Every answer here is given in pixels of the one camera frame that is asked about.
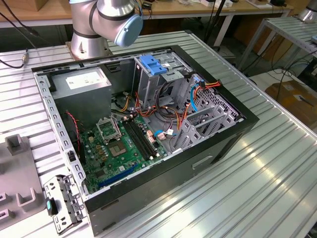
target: slotted aluminum surface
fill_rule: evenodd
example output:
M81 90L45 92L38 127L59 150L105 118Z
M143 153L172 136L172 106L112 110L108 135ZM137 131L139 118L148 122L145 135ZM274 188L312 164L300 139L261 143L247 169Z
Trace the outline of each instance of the slotted aluminum surface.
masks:
M229 154L184 185L99 237L304 237L317 220L316 136L255 88L194 35L139 37L113 53L180 45L243 102L260 121ZM19 64L23 51L0 58ZM30 68L71 61L65 46L30 50L24 69L0 64L0 141L28 136L41 183L66 174ZM57 237L42 211L0 232L1 237ZM87 218L61 237L92 237Z
M317 51L317 44L312 42L312 36L317 36L317 22L304 23L295 17L269 18L265 25L304 51Z

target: workbench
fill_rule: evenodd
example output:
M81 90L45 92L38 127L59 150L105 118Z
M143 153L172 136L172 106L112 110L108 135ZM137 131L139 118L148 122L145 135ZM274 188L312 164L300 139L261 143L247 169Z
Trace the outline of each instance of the workbench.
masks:
M180 45L260 121L232 150L185 184L98 237L304 237L317 221L317 136L259 90L215 51L186 32L139 37L114 54ZM24 51L1 53L19 64ZM30 50L23 69L0 64L0 142L19 133L30 140L42 184L67 174L31 68L72 61L66 46ZM46 210L0 237L58 237ZM92 238L88 219L62 237Z
M312 56L317 57L317 44L312 42L312 36L317 36L317 22L315 23L304 23L296 17L282 17L282 18L268 18L264 19L253 38L248 44L244 51L238 69L241 70L243 64L247 60L251 50L255 43L259 39L263 30L268 27L272 30L269 37L273 38L276 34L284 37L285 39L292 42L297 48L290 56L290 61L287 63L285 68L291 65L296 60L296 56L300 49L307 53L312 53ZM260 55L269 45L269 41L264 42L262 50L258 52Z
M225 33L235 15L249 15L249 14L271 14L281 13L281 16L288 16L292 6L286 7L272 6L272 8L257 8L245 0L239 0L233 3L232 7L223 8L220 16L226 16L225 21L221 27L218 37L214 43L215 46L220 46ZM48 26L48 25L65 25L72 24L70 5L67 0L49 0L38 12L27 11L18 8L12 8L16 16L28 26ZM185 6L180 4L177 0L155 1L152 6L151 19L166 19L166 18L184 18L184 17L203 17L210 16L212 7L207 7L201 3L194 3ZM0 12L7 16L14 23L15 19L9 14L7 9L0 5ZM144 10L144 19L150 18L150 12ZM6 22L0 17L0 28L12 27L10 23Z

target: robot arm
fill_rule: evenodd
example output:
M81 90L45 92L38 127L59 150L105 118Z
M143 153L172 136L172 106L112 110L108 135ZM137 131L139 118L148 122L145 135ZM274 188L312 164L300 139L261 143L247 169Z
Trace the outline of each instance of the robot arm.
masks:
M311 0L307 7L297 16L300 20L306 23L317 20L317 0Z
M139 36L143 19L135 14L134 0L70 0L74 34L72 53L79 59L107 55L104 38L130 46Z

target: blue drive bay latch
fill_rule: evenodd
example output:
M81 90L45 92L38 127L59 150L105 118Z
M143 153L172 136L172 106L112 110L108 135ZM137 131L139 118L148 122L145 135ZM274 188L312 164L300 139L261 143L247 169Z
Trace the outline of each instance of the blue drive bay latch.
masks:
M151 75L158 75L167 72L167 69L164 68L153 56L140 56L140 61L151 72Z

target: wooden tabletop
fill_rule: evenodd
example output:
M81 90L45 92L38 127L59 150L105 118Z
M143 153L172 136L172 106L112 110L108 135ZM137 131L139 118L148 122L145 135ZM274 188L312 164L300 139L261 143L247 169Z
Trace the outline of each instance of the wooden tabletop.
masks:
M293 9L288 5L283 9L281 7L274 6L274 10L280 9L281 12L284 9ZM165 15L165 14L197 14L197 13L211 13L212 7L206 7L201 3L194 3L192 5L185 6L180 4L177 0L172 2L156 1L152 6L152 15ZM71 19L70 5L67 0L49 0L38 12L22 10L19 8L12 8L12 11L20 20L56 20L56 19ZM232 7L223 8L222 12L255 12L255 11L268 11L268 8L257 8L246 2L245 0L239 0L237 3L233 3ZM9 14L7 9L0 5L0 12L7 16L10 20L14 18ZM149 15L149 11L144 10L144 15Z

